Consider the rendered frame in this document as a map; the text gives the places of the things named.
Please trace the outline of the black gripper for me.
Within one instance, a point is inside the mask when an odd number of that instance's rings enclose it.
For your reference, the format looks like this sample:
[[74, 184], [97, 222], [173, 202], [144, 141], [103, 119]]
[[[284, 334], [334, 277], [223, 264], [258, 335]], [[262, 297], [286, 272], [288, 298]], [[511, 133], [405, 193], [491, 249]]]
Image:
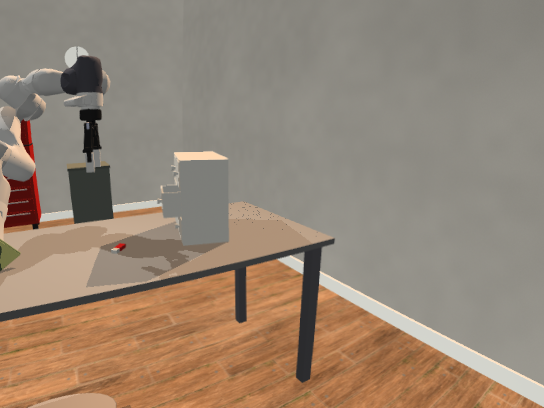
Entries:
[[[84, 150], [86, 160], [86, 172], [95, 172], [95, 167], [101, 167], [100, 159], [100, 146], [98, 125], [95, 120], [102, 119], [102, 113], [100, 109], [85, 109], [80, 110], [80, 120], [85, 119], [84, 123]], [[96, 136], [95, 136], [96, 134]], [[94, 146], [93, 146], [94, 142]], [[92, 152], [92, 153], [91, 153]], [[95, 166], [94, 166], [95, 162]]]

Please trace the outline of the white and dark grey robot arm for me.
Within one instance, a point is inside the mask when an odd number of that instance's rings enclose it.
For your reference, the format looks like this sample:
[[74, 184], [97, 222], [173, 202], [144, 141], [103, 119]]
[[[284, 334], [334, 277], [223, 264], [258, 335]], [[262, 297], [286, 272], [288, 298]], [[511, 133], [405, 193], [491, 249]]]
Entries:
[[11, 191], [4, 176], [24, 182], [35, 171], [35, 163], [22, 144], [20, 132], [23, 117], [25, 121], [38, 119], [45, 111], [46, 103], [38, 95], [77, 94], [78, 97], [64, 100], [64, 106], [100, 109], [104, 104], [103, 95], [110, 87], [100, 59], [86, 55], [78, 56], [76, 63], [64, 72], [38, 69], [24, 79], [19, 78], [6, 76], [0, 80], [0, 99], [11, 106], [0, 108], [0, 239], [3, 241]]

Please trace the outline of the white chest of drawers with wooden top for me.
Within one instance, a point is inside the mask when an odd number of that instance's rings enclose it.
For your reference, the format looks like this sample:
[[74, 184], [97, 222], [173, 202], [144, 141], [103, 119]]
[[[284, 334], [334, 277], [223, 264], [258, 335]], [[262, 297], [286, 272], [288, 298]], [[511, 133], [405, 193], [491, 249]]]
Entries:
[[228, 159], [223, 158], [214, 152], [176, 156], [183, 246], [229, 242]]

